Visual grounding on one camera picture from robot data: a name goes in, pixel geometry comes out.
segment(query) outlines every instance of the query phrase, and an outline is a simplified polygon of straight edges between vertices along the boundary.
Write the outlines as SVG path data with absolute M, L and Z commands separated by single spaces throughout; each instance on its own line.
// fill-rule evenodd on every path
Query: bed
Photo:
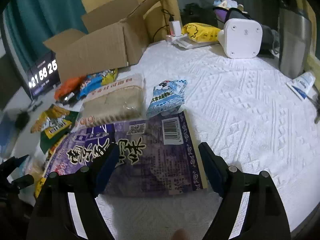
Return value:
M 292 231 L 320 200 L 320 126 L 314 124 L 316 108 L 286 86 L 289 78 L 277 65 L 277 59 L 229 59 L 220 45 L 186 50 L 161 41 L 151 44 L 137 65 L 121 69 L 118 78 L 143 73 L 146 107 L 155 85 L 187 79 L 184 108 L 197 144 L 207 142 L 243 172 L 268 171 Z M 248 198 L 245 193 L 230 237 L 240 233 Z M 166 198 L 99 195 L 96 202 L 115 239 L 170 239 L 183 228 L 195 240 L 209 228 L 221 198 L 209 186 Z M 81 234 L 78 221 L 74 217 Z

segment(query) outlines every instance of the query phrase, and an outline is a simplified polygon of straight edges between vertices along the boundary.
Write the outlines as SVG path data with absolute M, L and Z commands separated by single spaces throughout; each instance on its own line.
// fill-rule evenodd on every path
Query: purple snack package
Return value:
M 105 194 L 158 197 L 207 188 L 184 112 L 70 133 L 56 148 L 45 177 L 52 171 L 68 174 L 90 165 L 111 141 L 118 144 L 120 156 Z

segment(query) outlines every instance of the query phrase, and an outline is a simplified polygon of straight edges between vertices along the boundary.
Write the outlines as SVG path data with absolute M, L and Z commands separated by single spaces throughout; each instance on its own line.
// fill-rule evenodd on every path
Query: blue snack package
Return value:
M 118 163 L 104 194 L 117 197 L 165 197 L 207 188 L 207 180 L 185 112 L 168 117 L 117 122 L 69 133 L 55 148 L 43 174 L 75 173 L 119 146 Z M 109 176 L 108 171 L 100 171 Z
M 99 73 L 87 75 L 87 79 L 81 84 L 77 99 L 80 100 L 81 97 L 87 96 L 91 91 L 114 82 L 117 75 L 117 69 L 109 69 Z
M 186 80 L 163 81 L 153 88 L 153 97 L 147 110 L 147 118 L 159 113 L 162 116 L 176 113 L 184 104 Z

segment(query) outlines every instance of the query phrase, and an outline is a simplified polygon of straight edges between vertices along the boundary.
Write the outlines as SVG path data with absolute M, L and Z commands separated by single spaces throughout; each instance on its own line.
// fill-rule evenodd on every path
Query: yellow snack bag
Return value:
M 113 70 L 106 70 L 106 74 L 102 77 L 101 85 L 108 85 L 116 80 L 118 75 L 118 69 L 115 68 Z
M 202 23 L 188 23 L 183 26 L 182 34 L 188 34 L 190 40 L 195 42 L 218 41 L 219 28 Z
M 51 139 L 72 124 L 70 120 L 65 119 L 69 114 L 69 110 L 52 105 L 48 110 L 41 113 L 39 119 L 31 127 L 31 133 L 44 131 L 47 137 Z
M 45 178 L 41 178 L 37 184 L 36 184 L 36 188 L 35 188 L 35 198 L 38 198 L 40 191 L 42 189 L 43 184 L 45 183 Z

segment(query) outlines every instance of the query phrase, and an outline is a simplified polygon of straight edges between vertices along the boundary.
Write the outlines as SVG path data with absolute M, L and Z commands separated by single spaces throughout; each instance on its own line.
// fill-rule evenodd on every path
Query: beige packaged food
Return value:
M 144 80 L 141 74 L 100 87 L 85 99 L 73 131 L 139 118 L 143 101 Z

